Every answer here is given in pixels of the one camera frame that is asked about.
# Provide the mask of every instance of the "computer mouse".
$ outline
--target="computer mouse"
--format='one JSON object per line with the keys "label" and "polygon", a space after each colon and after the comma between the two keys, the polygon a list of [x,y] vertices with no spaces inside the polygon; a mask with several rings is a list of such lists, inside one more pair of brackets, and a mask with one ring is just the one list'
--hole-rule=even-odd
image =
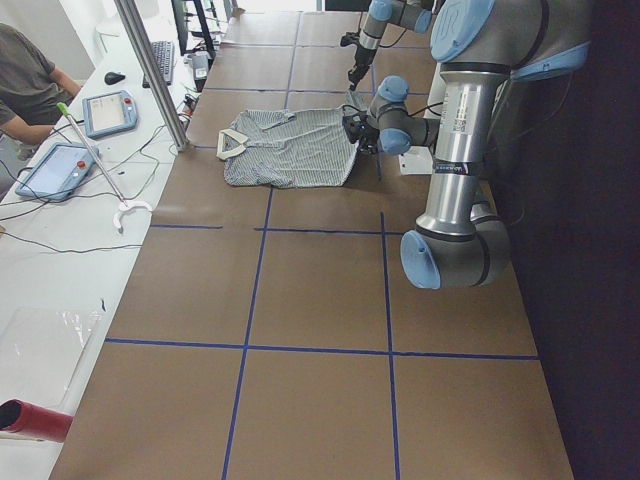
{"label": "computer mouse", "polygon": [[125,79],[125,76],[119,72],[107,72],[104,76],[104,83],[113,85]]}

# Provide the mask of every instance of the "keyboard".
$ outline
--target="keyboard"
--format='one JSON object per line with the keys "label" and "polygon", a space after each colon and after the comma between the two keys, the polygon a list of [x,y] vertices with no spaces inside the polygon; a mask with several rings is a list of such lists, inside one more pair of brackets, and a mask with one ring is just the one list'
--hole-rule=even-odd
{"label": "keyboard", "polygon": [[[151,42],[151,50],[156,58],[156,63],[158,64],[160,74],[163,76],[165,83],[171,85],[173,80],[173,57],[175,55],[173,42],[168,40]],[[142,80],[142,86],[149,88],[149,80],[147,80],[146,75]]]}

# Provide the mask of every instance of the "red tube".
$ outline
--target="red tube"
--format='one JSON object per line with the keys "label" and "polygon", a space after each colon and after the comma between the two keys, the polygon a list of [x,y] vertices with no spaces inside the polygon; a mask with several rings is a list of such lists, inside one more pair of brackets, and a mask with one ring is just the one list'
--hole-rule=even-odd
{"label": "red tube", "polygon": [[21,400],[0,406],[0,431],[62,443],[73,417]]}

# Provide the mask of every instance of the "tablet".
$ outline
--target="tablet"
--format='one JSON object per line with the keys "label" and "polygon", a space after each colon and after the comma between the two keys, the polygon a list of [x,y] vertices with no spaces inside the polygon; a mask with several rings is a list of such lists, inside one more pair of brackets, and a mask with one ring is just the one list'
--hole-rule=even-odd
{"label": "tablet", "polygon": [[56,143],[20,181],[16,194],[46,200],[63,200],[87,176],[95,161],[82,144]]}
{"label": "tablet", "polygon": [[101,138],[126,132],[138,123],[138,111],[128,92],[107,93],[82,100],[87,137]]}

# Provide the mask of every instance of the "white robot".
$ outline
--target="white robot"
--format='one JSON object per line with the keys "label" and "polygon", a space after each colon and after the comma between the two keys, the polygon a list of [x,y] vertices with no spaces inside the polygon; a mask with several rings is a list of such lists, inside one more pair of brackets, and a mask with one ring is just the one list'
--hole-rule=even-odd
{"label": "white robot", "polygon": [[355,90],[388,23],[420,33],[436,16],[430,46],[439,68],[429,103],[442,102],[441,118],[409,116],[409,86],[391,76],[366,113],[345,121],[352,141],[373,139],[391,155],[432,145],[437,136],[426,210],[401,243],[416,287],[485,285],[508,264],[506,228],[479,189],[496,93],[507,80],[544,80],[580,68],[592,7],[592,0],[373,0],[362,30],[343,37],[343,44],[357,43],[349,71]]}

